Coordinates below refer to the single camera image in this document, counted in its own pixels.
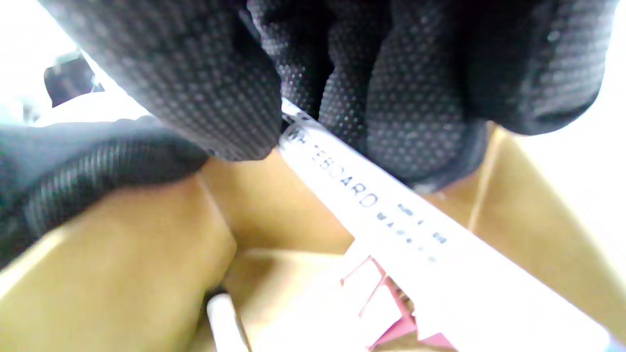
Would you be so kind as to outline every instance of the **white plastic part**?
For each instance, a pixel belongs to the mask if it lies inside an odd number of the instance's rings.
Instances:
[[[230,295],[220,293],[210,298],[207,315],[218,352],[250,352]]]
[[[605,351],[608,332],[287,100],[285,162],[460,352]]]

